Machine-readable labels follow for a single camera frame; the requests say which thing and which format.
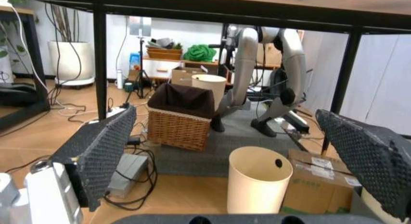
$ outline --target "foam padding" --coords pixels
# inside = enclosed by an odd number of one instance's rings
[[[384,211],[404,220],[411,213],[411,143],[390,129],[325,110],[317,121],[347,168]]]
[[[94,211],[104,196],[136,120],[136,108],[81,127],[51,160],[63,163],[82,207]]]

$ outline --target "light stand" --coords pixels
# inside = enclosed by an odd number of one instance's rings
[[[137,77],[133,82],[133,90],[137,89],[137,96],[140,99],[143,99],[147,96],[147,94],[144,95],[144,77],[148,79],[149,85],[150,87],[152,87],[150,78],[143,68],[143,38],[151,36],[151,18],[131,16],[130,35],[138,36],[140,40],[140,71],[138,72]]]
[[[153,86],[151,85],[150,78],[148,77],[146,71],[143,68],[143,43],[144,43],[144,40],[143,40],[143,37],[139,37],[139,38],[140,38],[140,71],[139,71],[139,74],[138,74],[139,80],[138,80],[137,96],[140,99],[144,99],[147,96],[147,95],[144,95],[144,91],[143,91],[144,90],[144,77],[146,77],[148,79],[150,87],[153,87]]]

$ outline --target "gray box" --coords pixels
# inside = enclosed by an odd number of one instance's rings
[[[148,157],[143,155],[133,155],[125,153],[121,156],[117,166],[117,171],[128,178],[137,180],[140,175],[147,169]],[[111,182],[108,185],[110,196],[124,199],[129,193],[135,182],[126,179],[117,172],[113,173]]]

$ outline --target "wicker basket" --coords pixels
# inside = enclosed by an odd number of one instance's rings
[[[149,108],[148,139],[184,149],[203,151],[211,119]]]

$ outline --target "white bottle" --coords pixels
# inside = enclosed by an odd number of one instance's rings
[[[123,89],[123,71],[121,69],[117,70],[117,80],[115,82],[118,89]]]

